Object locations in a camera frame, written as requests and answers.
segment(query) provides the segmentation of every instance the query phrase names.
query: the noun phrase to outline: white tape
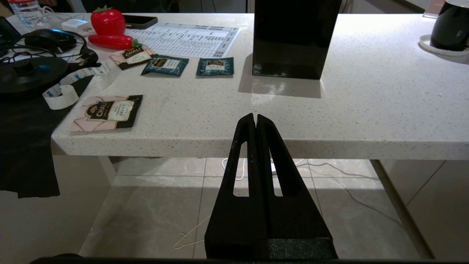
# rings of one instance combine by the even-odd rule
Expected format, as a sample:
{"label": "white tape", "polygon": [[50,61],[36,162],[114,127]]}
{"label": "white tape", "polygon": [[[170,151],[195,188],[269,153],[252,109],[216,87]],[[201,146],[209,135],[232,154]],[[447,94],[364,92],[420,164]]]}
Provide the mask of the white tape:
{"label": "white tape", "polygon": [[93,83],[95,83],[100,90],[106,89],[113,83],[117,76],[118,69],[115,64],[111,61],[101,62],[100,67],[95,68],[84,68],[74,71],[54,86],[45,91],[42,96],[52,110],[64,109],[71,106],[78,101],[78,95],[72,83],[85,78],[90,75],[94,75]]}

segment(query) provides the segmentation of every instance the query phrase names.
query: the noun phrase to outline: power plug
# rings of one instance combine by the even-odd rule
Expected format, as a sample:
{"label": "power plug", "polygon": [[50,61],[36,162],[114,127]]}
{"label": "power plug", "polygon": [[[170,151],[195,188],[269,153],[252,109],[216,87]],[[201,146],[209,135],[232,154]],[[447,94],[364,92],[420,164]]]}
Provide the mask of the power plug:
{"label": "power plug", "polygon": [[62,23],[62,29],[65,31],[75,32],[82,36],[88,36],[94,34],[94,28],[91,25],[91,22],[80,20],[80,19],[70,19]]}

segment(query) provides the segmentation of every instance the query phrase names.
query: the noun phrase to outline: paper sheet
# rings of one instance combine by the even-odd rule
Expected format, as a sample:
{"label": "paper sheet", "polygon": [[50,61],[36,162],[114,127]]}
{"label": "paper sheet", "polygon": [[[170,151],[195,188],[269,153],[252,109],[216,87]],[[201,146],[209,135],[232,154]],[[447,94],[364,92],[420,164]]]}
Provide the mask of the paper sheet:
{"label": "paper sheet", "polygon": [[223,58],[239,31],[237,27],[156,23],[144,30],[127,29],[126,35],[138,39],[158,54]]}

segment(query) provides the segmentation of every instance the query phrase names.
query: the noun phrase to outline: computer mouse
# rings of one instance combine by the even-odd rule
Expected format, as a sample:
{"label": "computer mouse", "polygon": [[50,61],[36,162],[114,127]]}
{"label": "computer mouse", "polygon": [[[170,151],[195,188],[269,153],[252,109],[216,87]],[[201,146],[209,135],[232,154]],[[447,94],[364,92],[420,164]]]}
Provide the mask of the computer mouse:
{"label": "computer mouse", "polygon": [[38,29],[24,37],[24,44],[63,53],[76,45],[76,37],[58,29]]}

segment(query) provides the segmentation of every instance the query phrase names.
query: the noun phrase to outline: black phone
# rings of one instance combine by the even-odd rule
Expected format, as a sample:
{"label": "black phone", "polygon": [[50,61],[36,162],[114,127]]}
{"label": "black phone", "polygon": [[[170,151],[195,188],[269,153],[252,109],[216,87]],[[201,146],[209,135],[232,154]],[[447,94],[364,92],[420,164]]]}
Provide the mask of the black phone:
{"label": "black phone", "polygon": [[146,29],[158,22],[154,16],[130,16],[124,15],[126,28]]}

